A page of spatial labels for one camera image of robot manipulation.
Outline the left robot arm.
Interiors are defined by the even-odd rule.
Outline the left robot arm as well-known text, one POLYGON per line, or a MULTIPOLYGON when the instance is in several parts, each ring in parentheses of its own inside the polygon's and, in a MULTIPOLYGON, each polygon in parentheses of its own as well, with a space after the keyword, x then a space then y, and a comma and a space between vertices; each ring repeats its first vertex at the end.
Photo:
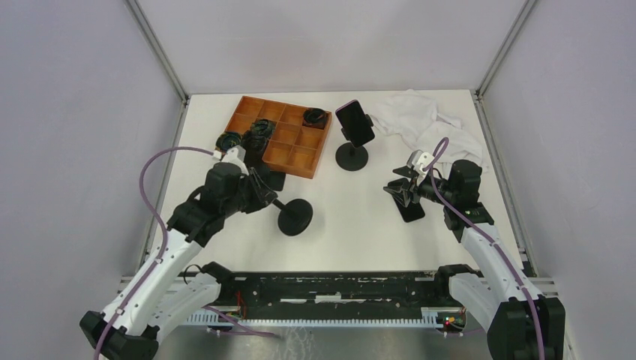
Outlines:
POLYGON ((178 292, 167 290, 179 272, 223 228, 227 218, 250 214, 272 204, 278 195, 254 169, 216 163, 205 183, 178 205, 163 240, 132 281, 103 310, 89 311, 80 328, 99 359, 153 359, 163 340, 200 308, 228 305, 235 284, 203 272, 178 292))

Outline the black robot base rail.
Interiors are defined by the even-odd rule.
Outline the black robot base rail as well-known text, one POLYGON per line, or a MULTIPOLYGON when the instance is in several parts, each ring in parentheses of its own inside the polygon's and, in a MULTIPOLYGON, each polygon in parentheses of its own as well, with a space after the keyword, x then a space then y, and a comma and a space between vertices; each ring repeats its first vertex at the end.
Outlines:
POLYGON ((414 320, 422 308, 459 308, 435 271, 235 272, 214 304, 249 320, 414 320))

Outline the purple edged black phone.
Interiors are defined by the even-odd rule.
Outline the purple edged black phone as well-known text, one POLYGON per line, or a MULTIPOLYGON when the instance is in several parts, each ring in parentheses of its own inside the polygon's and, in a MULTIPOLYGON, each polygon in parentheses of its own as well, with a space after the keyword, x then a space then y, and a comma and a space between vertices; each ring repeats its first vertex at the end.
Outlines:
POLYGON ((373 123, 358 100, 351 100, 335 111, 345 138, 356 148, 375 138, 373 123))

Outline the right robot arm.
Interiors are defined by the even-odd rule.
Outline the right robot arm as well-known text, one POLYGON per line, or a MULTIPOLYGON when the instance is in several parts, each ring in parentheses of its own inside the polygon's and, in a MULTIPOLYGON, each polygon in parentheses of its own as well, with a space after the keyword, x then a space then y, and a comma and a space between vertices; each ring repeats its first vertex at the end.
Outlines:
POLYGON ((401 208, 426 199, 443 206, 444 222, 479 271, 467 265, 439 268, 433 297, 443 306, 460 302, 487 335, 492 359, 563 359, 566 311, 516 266, 500 240, 494 219, 479 200, 482 168, 456 160, 448 178, 424 165, 393 171, 398 180, 383 189, 401 208))

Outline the black round base phone stand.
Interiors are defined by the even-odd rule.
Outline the black round base phone stand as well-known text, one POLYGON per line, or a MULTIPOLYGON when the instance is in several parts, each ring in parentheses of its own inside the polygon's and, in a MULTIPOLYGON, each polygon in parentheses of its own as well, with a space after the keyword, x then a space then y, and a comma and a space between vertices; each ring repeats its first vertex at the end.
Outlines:
POLYGON ((369 114, 364 115, 369 126, 370 136, 366 139, 361 146, 355 147, 350 140, 347 131, 342 127, 340 130, 346 139, 346 143, 339 146, 335 153, 335 160, 337 165, 346 171, 354 172, 361 170, 368 163, 368 151, 365 148, 365 144, 375 139, 375 133, 372 130, 373 122, 369 114))

